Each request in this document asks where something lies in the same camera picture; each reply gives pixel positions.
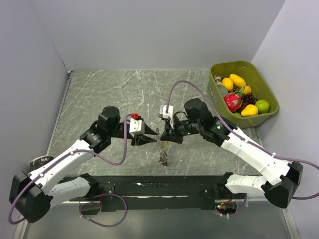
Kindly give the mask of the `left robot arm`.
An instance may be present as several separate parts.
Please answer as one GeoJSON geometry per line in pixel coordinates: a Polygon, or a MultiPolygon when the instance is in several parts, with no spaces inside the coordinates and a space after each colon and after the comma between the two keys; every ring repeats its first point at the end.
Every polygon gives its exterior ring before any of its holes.
{"type": "Polygon", "coordinates": [[[151,135],[156,132],[146,125],[137,113],[131,113],[120,120],[117,107],[105,107],[98,119],[91,124],[73,145],[64,153],[29,173],[19,172],[12,180],[9,201],[10,212],[17,209],[23,219],[34,223],[54,206],[74,198],[95,199],[99,182],[90,174],[82,174],[74,180],[61,180],[80,164],[98,157],[111,165],[121,165],[100,155],[111,144],[112,138],[131,140],[132,146],[155,142],[151,135]]]}

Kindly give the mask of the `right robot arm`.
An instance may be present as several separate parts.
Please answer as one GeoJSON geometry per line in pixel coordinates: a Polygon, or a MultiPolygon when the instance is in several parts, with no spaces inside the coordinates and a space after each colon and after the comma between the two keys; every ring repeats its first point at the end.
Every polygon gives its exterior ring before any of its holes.
{"type": "Polygon", "coordinates": [[[159,116],[165,121],[162,141],[181,144],[188,135],[200,134],[211,142],[240,157],[259,172],[258,176],[227,173],[225,182],[218,185],[222,198],[246,193],[264,196],[273,205],[285,209],[300,185],[303,166],[299,162],[276,159],[259,149],[259,145],[231,122],[229,128],[213,116],[205,102],[199,98],[184,104],[186,119],[180,120],[173,106],[162,105],[159,116]]]}

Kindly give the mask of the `round metal key organizer disc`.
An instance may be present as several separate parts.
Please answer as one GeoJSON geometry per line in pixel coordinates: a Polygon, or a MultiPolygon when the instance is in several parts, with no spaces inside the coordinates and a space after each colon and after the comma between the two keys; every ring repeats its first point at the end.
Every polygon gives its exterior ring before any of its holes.
{"type": "Polygon", "coordinates": [[[159,147],[159,163],[162,166],[168,166],[168,154],[167,154],[167,149],[168,149],[168,141],[161,141],[160,139],[160,129],[157,127],[156,128],[156,133],[157,133],[157,143],[159,147]]]}

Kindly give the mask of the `key with yellow tag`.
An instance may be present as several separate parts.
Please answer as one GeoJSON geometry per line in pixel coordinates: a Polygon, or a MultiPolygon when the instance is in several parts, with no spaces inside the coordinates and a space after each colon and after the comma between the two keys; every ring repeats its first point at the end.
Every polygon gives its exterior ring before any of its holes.
{"type": "Polygon", "coordinates": [[[168,142],[168,141],[163,141],[161,148],[162,148],[163,150],[167,150],[168,147],[169,147],[169,142],[168,142]]]}

